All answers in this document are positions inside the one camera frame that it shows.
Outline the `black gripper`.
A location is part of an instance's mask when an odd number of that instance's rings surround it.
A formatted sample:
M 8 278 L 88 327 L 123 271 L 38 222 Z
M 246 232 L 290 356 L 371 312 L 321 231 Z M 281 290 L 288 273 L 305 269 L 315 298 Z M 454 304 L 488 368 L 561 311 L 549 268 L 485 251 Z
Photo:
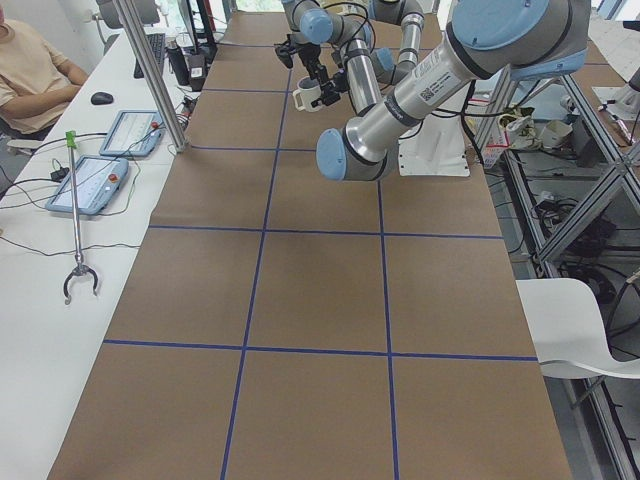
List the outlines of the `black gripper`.
M 340 95 L 350 89 L 347 73 L 344 69 L 338 70 L 330 79 L 326 66 L 318 59 L 304 61 L 304 66 L 312 80 L 316 80 L 320 86 L 320 96 L 311 102 L 314 108 L 330 106 L 340 100 Z
M 305 68 L 317 68 L 320 62 L 321 47 L 313 43 L 298 44 L 296 53 Z

